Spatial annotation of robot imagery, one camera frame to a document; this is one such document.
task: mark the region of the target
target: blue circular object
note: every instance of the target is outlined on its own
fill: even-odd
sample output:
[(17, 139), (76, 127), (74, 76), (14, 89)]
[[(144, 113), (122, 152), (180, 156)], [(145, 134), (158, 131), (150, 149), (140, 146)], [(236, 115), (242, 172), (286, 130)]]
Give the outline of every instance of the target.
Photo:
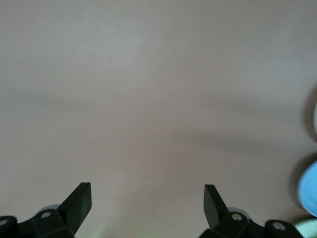
[(310, 165), (300, 178), (298, 197), (306, 211), (317, 217), (317, 162)]

